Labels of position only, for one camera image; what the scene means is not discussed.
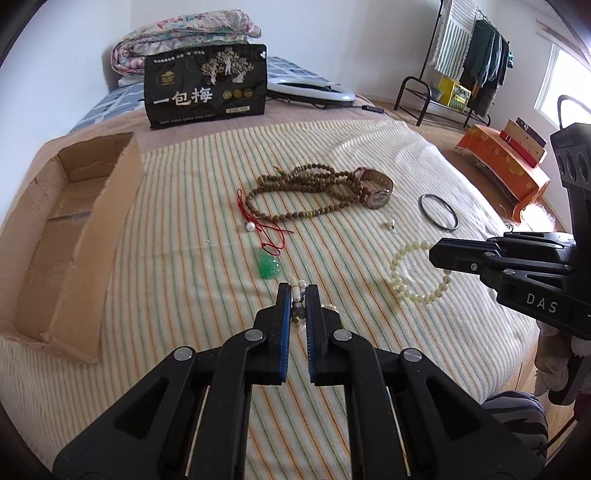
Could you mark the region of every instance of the watch face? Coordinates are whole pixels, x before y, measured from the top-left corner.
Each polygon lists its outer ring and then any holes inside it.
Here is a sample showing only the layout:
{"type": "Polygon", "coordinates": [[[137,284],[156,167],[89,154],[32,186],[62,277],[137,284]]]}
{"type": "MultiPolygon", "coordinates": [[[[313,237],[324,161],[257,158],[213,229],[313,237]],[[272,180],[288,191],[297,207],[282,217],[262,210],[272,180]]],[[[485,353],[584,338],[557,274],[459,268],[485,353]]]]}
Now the watch face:
{"type": "Polygon", "coordinates": [[[377,210],[388,203],[390,199],[390,192],[387,190],[378,190],[369,194],[369,197],[365,204],[372,210],[377,210]]]}

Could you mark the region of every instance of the tree illustration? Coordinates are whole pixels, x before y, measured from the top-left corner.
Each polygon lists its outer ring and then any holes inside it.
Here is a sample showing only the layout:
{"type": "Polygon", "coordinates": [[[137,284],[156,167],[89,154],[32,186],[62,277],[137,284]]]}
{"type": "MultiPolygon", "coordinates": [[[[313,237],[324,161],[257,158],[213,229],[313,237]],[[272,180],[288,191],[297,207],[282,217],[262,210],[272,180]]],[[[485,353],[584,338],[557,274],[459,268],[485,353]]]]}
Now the tree illustration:
{"type": "Polygon", "coordinates": [[[223,72],[223,65],[217,58],[214,57],[210,59],[207,63],[201,65],[201,72],[204,75],[209,75],[209,79],[212,85],[215,85],[217,74],[223,72]]]}
{"type": "Polygon", "coordinates": [[[217,58],[224,65],[224,75],[230,75],[232,73],[232,63],[240,59],[240,55],[234,52],[231,47],[226,47],[223,51],[217,52],[217,58]]]}
{"type": "Polygon", "coordinates": [[[253,71],[255,68],[252,66],[252,63],[248,63],[246,58],[240,57],[237,61],[232,63],[232,73],[237,74],[236,77],[232,79],[234,83],[242,83],[244,82],[244,76],[247,72],[253,71]]]}

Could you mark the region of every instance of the yellow crate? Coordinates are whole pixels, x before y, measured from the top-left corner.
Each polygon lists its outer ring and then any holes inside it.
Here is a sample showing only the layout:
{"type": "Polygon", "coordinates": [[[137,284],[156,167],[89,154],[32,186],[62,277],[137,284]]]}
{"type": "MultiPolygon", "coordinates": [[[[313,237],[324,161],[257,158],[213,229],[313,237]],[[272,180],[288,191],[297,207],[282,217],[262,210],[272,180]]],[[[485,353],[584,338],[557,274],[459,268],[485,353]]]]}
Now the yellow crate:
{"type": "Polygon", "coordinates": [[[443,92],[439,103],[447,105],[459,112],[464,111],[464,108],[472,95],[470,90],[464,88],[457,81],[452,80],[449,77],[443,77],[441,79],[441,82],[439,82],[439,89],[443,92]]]}

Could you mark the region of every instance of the window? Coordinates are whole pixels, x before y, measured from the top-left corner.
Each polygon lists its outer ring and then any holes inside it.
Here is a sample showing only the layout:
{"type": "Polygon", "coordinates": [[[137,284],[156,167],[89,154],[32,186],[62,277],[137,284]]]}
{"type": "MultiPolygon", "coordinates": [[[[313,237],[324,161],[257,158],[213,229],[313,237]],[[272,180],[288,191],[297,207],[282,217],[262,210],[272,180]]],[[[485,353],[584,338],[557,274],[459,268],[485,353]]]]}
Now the window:
{"type": "MultiPolygon", "coordinates": [[[[570,95],[591,108],[591,72],[576,58],[554,45],[535,109],[558,127],[558,97],[570,95]]],[[[591,124],[591,115],[574,102],[562,104],[563,126],[591,124]]]]}

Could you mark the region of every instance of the red box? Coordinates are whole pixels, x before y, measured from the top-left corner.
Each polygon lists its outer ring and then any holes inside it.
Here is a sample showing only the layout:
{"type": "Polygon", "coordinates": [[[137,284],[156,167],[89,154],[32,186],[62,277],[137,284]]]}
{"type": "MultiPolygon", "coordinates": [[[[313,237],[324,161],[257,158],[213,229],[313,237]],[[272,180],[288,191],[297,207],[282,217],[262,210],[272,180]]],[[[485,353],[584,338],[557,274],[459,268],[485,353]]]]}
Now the red box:
{"type": "Polygon", "coordinates": [[[523,159],[530,165],[530,167],[538,166],[539,162],[534,157],[532,157],[530,153],[517,142],[517,140],[515,140],[504,130],[501,131],[501,138],[505,140],[515,150],[517,150],[517,153],[523,157],[523,159]]]}

